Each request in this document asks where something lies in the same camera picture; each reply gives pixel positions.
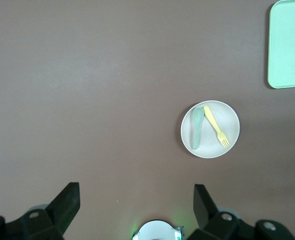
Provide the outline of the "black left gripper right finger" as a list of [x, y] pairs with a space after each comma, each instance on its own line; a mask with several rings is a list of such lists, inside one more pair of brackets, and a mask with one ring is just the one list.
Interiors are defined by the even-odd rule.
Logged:
[[254, 226], [228, 211], [219, 210], [205, 185], [195, 184], [193, 212], [198, 228], [189, 240], [294, 240], [295, 236], [281, 223], [261, 219]]

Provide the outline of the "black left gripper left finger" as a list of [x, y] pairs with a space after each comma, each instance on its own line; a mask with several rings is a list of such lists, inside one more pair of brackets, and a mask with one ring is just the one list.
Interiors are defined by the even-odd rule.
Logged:
[[80, 184], [70, 182], [44, 209], [8, 223], [0, 216], [0, 240], [62, 240], [80, 206]]

